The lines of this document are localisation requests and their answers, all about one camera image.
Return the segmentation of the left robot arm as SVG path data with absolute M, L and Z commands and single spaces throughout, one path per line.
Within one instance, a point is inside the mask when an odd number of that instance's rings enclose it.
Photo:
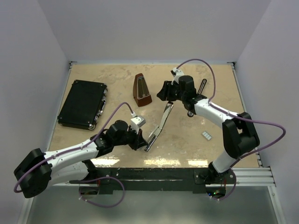
M 94 182 L 97 172 L 91 160 L 111 153 L 116 146 L 128 145 L 133 150 L 146 146 L 141 129 L 145 123 L 138 116 L 132 118 L 130 124 L 117 120 L 78 145 L 50 152 L 32 150 L 14 170 L 17 179 L 14 192 L 32 198 L 57 183 Z

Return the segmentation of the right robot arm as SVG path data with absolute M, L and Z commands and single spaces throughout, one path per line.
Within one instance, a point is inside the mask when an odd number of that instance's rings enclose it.
M 248 113 L 230 114 L 216 110 L 206 96 L 197 93 L 191 76 L 181 76 L 177 82 L 164 81 L 157 97 L 168 102 L 179 100 L 187 111 L 206 118 L 222 129 L 224 151 L 209 164 L 205 176 L 207 183 L 219 183 L 237 159 L 260 144 Z

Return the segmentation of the grey black stapler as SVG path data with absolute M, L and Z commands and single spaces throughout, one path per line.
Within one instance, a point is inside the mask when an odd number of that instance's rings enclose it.
M 160 121 L 160 124 L 158 126 L 156 126 L 154 128 L 154 130 L 151 132 L 151 134 L 149 135 L 149 138 L 148 138 L 148 144 L 147 146 L 144 148 L 144 151 L 145 152 L 148 152 L 153 144 L 155 143 L 155 141 L 158 139 L 159 135 L 161 134 L 164 126 L 165 126 L 165 123 L 168 119 L 168 116 L 170 115 L 171 111 L 173 109 L 173 103 L 172 102 L 168 102 L 164 108 L 164 113 L 162 115 L 162 118 L 161 118 L 161 121 Z

